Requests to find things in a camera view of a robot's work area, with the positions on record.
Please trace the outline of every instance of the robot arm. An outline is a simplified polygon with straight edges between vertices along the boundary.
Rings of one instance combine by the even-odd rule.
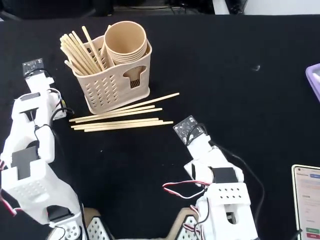
[[[184,166],[185,170],[193,180],[209,185],[196,202],[199,213],[196,228],[200,228],[200,238],[258,239],[242,170],[228,162],[217,146],[211,146],[210,136],[197,125],[196,120],[189,116],[173,129],[193,157],[193,160]]]
[[[60,232],[59,237],[53,234],[50,239],[86,240],[78,197],[49,166],[55,159],[51,118],[62,107],[60,92],[45,84],[52,81],[44,73],[30,77],[27,83],[31,93],[14,101],[10,135],[0,155],[8,167],[1,172],[2,188],[40,224],[64,229],[64,238]],[[60,112],[55,119],[65,116]]]

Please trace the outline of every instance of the beige utensil holder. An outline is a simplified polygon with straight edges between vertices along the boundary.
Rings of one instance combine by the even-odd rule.
[[[91,113],[102,114],[146,98],[150,94],[149,72],[152,47],[149,42],[144,56],[139,60],[119,65],[114,64],[106,48],[103,47],[104,36],[99,36],[92,42],[101,55],[103,66],[106,69],[86,76],[77,75],[73,71]],[[89,43],[84,43],[84,46],[93,57]]]

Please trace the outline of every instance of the white perforated base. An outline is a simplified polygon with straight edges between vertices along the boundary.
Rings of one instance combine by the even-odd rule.
[[[183,223],[194,227],[197,221],[194,216],[188,216]],[[197,240],[197,237],[193,231],[189,231],[182,226],[176,240]]]
[[[92,221],[87,227],[87,231],[89,240],[111,240],[99,217],[92,218]]]

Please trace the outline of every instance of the dark background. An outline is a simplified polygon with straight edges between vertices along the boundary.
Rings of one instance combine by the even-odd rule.
[[[291,166],[319,165],[320,105],[305,69],[320,61],[318,16],[152,16],[0,22],[0,141],[10,133],[14,99],[27,93],[22,63],[43,58],[57,88],[78,117],[89,114],[82,90],[64,65],[59,38],[85,25],[92,38],[121,20],[143,25],[153,47],[148,99],[180,92],[155,105],[180,122],[193,115],[218,144],[241,156],[264,183],[258,233],[290,239],[295,231]],[[164,192],[165,182],[188,180],[187,148],[171,126],[75,132],[66,119],[53,124],[57,147],[51,167],[71,184],[85,207],[102,214],[116,238],[165,237],[184,200]],[[251,206],[261,190],[244,171]],[[178,189],[191,194],[194,186]],[[1,239],[39,239],[49,228],[0,204]]]

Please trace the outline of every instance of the bamboo chopstick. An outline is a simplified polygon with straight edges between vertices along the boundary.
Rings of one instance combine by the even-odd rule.
[[[180,94],[179,92],[173,93],[173,94],[169,94],[169,95],[158,97],[158,98],[155,98],[155,99],[152,99],[152,100],[149,100],[149,101],[144,101],[144,102],[140,102],[140,103],[137,103],[137,104],[134,104],[134,105],[125,106],[125,107],[121,107],[121,108],[118,108],[118,109],[115,109],[115,110],[111,110],[111,111],[108,111],[108,113],[115,113],[115,112],[118,112],[118,111],[123,111],[123,110],[127,110],[127,109],[133,109],[135,107],[139,107],[139,106],[155,103],[155,102],[158,102],[158,101],[161,101],[161,100],[169,99],[169,98],[178,96],[179,94]]]
[[[75,39],[75,37],[72,34],[65,34],[62,36],[62,40],[69,44],[74,51],[77,53],[77,55],[79,56],[79,61],[81,60],[85,66],[90,70],[91,74],[95,74],[96,71],[94,70],[94,68],[90,65],[90,60],[87,59],[86,55],[83,55],[83,53],[81,52],[82,48],[80,46],[78,46],[78,44],[76,44],[77,40]]]
[[[64,61],[65,65],[67,65],[71,70],[75,71],[76,74],[82,75],[81,71],[79,71],[75,66],[73,66],[70,62],[67,60]]]
[[[73,55],[75,60],[84,68],[84,70],[88,74],[90,74],[90,75],[93,74],[93,72],[90,70],[90,68],[84,62],[84,60],[81,58],[80,53],[77,51],[77,49],[75,49],[75,47],[72,46],[72,44],[68,42],[66,37],[62,37],[62,39],[64,42],[61,43],[61,46],[66,47],[68,49],[68,51]]]
[[[143,122],[131,122],[131,123],[120,123],[120,124],[110,124],[110,125],[100,125],[100,126],[83,126],[83,127],[75,127],[73,130],[86,130],[86,129],[100,129],[100,128],[109,128],[109,127],[126,127],[126,126],[140,126],[146,124],[159,124],[163,123],[163,120],[156,120],[156,121],[143,121]]]
[[[157,121],[157,120],[159,120],[158,117],[134,119],[134,120],[124,120],[124,121],[105,121],[105,122],[96,122],[96,123],[72,125],[71,128],[74,129],[74,128],[79,128],[79,127],[81,128],[81,127],[112,125],[112,124],[129,124],[129,123],[149,122],[149,121]]]
[[[64,52],[65,55],[71,60],[72,64],[82,73],[82,75],[86,74],[86,71],[83,69],[83,67],[75,60],[74,56],[64,47],[61,46],[60,49],[62,52]]]
[[[82,48],[83,52],[86,54],[86,56],[88,57],[88,59],[90,60],[91,66],[95,69],[95,71],[97,73],[101,72],[101,70],[99,69],[99,67],[97,66],[97,64],[95,63],[93,57],[90,55],[90,53],[88,52],[86,46],[84,45],[84,43],[81,41],[80,37],[78,37],[78,35],[76,34],[75,31],[72,31],[73,36],[75,37],[75,39],[78,41],[80,47]]]
[[[136,114],[145,114],[145,113],[151,113],[151,112],[157,112],[157,111],[162,111],[162,108],[154,108],[154,109],[148,109],[148,110],[142,110],[142,111],[132,111],[132,112],[114,114],[114,115],[109,115],[109,116],[101,116],[101,117],[97,117],[97,118],[83,119],[83,120],[75,121],[75,123],[78,124],[78,123],[84,123],[84,122],[95,121],[95,120],[117,118],[117,117],[136,115]]]
[[[159,126],[159,125],[167,125],[173,124],[173,121],[164,121],[160,123],[146,123],[141,125],[131,125],[131,126],[115,126],[115,127],[100,127],[100,128],[93,128],[93,129],[85,129],[85,132],[98,132],[98,131],[107,131],[107,130],[116,130],[116,129],[131,129],[131,128],[142,128],[142,127],[150,127],[150,126]]]
[[[86,27],[85,27],[85,26],[82,26],[82,30],[83,30],[83,33],[84,33],[86,39],[88,40],[88,43],[90,44],[91,50],[93,51],[93,53],[94,53],[94,55],[95,55],[95,57],[96,57],[97,62],[99,63],[99,65],[100,65],[100,67],[101,67],[101,70],[102,70],[102,71],[105,70],[105,67],[104,67],[104,65],[103,65],[103,63],[102,63],[102,61],[101,61],[100,55],[99,55],[99,53],[97,52],[97,50],[96,50],[96,48],[95,48],[95,46],[94,46],[94,44],[93,44],[93,42],[92,42],[92,40],[91,40],[91,37],[90,37],[90,35],[89,35]]]
[[[152,100],[149,100],[149,101],[144,101],[144,102],[137,103],[137,104],[134,104],[134,105],[130,105],[130,106],[118,108],[118,109],[115,109],[115,110],[107,111],[105,113],[98,114],[98,115],[82,116],[82,117],[73,118],[73,119],[70,119],[69,122],[74,122],[74,121],[84,120],[84,119],[93,119],[93,118],[96,118],[96,117],[105,116],[106,114],[111,114],[111,113],[112,114],[116,114],[118,112],[121,112],[121,111],[124,111],[124,110],[129,110],[129,109],[134,110],[134,109],[136,109],[135,107],[147,105],[147,104],[150,104],[150,103],[155,103],[155,102],[158,102],[158,101],[161,101],[161,100],[164,100],[164,99],[169,99],[169,98],[175,97],[175,96],[177,96],[179,94],[180,94],[179,92],[173,93],[173,94],[162,96],[162,97],[158,97],[158,98],[155,98],[155,99],[152,99]]]
[[[92,116],[83,116],[83,117],[77,117],[77,118],[69,119],[69,122],[75,122],[75,121],[84,120],[84,119],[96,119],[96,118],[103,117],[103,116],[110,116],[110,115],[115,115],[115,114],[124,114],[124,113],[130,113],[130,112],[147,110],[147,109],[154,109],[154,108],[155,108],[155,105],[150,105],[150,106],[137,107],[137,108],[132,108],[132,109],[123,110],[123,111],[117,111],[117,112],[105,112],[105,113],[102,113],[102,114],[97,114],[97,115],[92,115]]]

